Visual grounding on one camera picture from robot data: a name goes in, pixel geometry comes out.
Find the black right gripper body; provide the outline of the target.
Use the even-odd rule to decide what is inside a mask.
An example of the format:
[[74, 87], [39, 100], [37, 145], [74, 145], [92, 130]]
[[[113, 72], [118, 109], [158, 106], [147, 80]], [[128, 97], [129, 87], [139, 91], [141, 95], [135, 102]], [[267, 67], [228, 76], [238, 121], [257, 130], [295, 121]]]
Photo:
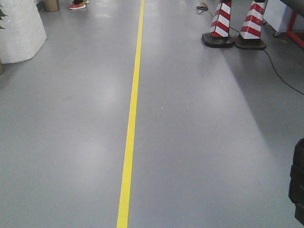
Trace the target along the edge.
[[293, 164], [290, 170], [289, 199], [295, 204], [295, 218], [304, 224], [304, 139], [294, 148]]

